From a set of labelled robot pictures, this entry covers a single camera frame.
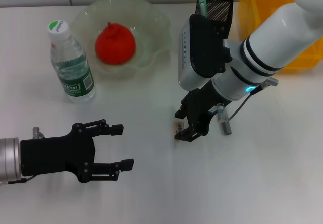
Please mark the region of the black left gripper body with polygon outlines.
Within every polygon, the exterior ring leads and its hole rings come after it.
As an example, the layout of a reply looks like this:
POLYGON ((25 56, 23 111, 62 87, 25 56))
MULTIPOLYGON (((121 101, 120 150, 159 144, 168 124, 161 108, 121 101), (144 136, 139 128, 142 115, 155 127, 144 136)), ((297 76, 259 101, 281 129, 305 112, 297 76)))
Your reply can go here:
POLYGON ((95 156, 93 135, 89 127, 89 124, 75 123, 65 136, 22 140, 22 175, 71 172, 79 182, 89 182, 95 156))

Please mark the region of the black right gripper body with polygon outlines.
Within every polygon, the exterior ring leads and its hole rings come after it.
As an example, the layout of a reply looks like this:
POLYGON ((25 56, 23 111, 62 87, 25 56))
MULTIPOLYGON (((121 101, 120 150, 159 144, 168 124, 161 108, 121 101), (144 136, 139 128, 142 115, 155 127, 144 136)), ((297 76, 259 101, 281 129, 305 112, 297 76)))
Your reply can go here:
POLYGON ((217 110, 212 108, 218 103, 227 106, 227 99, 216 91, 211 81, 200 89, 190 91, 184 99, 187 100, 187 128, 194 129, 200 136, 209 133, 211 119, 217 114, 217 110))

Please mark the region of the beige eraser with barcode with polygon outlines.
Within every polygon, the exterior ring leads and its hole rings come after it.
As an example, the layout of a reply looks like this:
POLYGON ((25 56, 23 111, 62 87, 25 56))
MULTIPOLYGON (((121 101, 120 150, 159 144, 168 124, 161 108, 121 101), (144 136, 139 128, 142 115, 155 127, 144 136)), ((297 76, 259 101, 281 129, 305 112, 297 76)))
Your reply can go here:
POLYGON ((184 121, 175 121, 174 122, 174 138, 176 140, 181 139, 181 132, 185 129, 184 121))

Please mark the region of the grey marker pen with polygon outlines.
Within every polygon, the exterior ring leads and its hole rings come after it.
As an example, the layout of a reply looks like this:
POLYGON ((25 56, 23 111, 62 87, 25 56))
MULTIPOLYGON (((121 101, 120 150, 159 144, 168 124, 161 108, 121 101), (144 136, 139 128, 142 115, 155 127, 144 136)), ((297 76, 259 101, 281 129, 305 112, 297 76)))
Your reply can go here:
POLYGON ((218 103, 217 108, 217 119, 221 133, 223 135, 229 136, 232 134, 232 129, 230 126, 227 110, 222 103, 218 103))

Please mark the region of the clear bottle with green label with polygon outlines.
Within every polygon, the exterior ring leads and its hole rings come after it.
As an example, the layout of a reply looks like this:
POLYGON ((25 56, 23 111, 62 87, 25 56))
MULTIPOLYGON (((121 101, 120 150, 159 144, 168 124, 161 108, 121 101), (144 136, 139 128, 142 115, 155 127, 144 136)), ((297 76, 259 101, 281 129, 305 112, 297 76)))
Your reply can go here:
POLYGON ((94 98, 94 78, 84 49, 64 20, 52 21, 48 28, 50 60, 67 97, 76 103, 94 98))

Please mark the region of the red-orange fruit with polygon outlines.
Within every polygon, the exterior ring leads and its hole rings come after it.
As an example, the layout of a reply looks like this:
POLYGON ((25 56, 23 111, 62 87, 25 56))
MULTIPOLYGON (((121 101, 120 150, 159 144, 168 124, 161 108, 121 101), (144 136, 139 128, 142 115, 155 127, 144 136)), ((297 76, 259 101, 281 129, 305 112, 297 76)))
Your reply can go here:
POLYGON ((106 64, 121 65, 136 52, 136 41, 132 32, 119 23, 108 22, 98 35, 94 45, 96 56, 106 64))

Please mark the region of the mint green utility knife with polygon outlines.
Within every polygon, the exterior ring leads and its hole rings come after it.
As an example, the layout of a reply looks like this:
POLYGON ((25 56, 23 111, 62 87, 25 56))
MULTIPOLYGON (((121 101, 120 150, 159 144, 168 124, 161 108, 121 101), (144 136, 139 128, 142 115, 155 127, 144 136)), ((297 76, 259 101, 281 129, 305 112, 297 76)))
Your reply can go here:
POLYGON ((207 15, 207 3, 206 3, 206 0, 198 0, 198 6, 199 6, 199 13, 208 18, 208 15, 207 15))

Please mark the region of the pale green glass fruit plate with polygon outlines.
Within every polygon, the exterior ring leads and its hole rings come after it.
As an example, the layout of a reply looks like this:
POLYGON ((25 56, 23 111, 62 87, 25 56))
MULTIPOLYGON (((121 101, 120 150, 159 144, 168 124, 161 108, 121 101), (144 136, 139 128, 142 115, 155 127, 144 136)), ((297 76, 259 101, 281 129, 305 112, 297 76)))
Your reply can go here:
POLYGON ((80 42, 89 63, 101 74, 123 77, 150 68, 158 56, 171 49, 169 18, 144 0, 100 0, 79 12, 70 23, 72 35, 80 42), (108 23, 131 31, 136 41, 134 56, 122 65, 108 65, 95 53, 98 35, 108 23))

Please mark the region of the black mesh pen holder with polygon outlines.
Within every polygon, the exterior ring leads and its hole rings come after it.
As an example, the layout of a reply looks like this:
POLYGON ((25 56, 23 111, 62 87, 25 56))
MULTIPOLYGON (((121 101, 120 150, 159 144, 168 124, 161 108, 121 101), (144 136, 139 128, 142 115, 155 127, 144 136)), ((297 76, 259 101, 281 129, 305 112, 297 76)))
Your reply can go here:
POLYGON ((209 31, 218 33, 222 39, 227 39, 229 36, 232 17, 233 17, 233 0, 206 0, 207 19, 201 19, 198 0, 196 1, 195 14, 199 21, 202 21, 202 26, 206 28, 197 28, 196 32, 191 32, 192 38, 202 42, 209 31))

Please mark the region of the yellow plastic bin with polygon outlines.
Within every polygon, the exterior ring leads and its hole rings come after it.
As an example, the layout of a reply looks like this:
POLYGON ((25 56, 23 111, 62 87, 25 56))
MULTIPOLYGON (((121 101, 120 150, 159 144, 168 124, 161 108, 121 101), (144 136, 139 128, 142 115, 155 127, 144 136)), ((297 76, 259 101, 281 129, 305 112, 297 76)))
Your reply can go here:
MULTIPOLYGON (((278 7, 292 3, 294 0, 240 0, 238 18, 240 38, 246 39, 254 32, 278 7)), ((323 38, 309 47, 296 59, 286 65, 280 72, 293 73, 309 70, 318 63, 323 63, 323 38)))

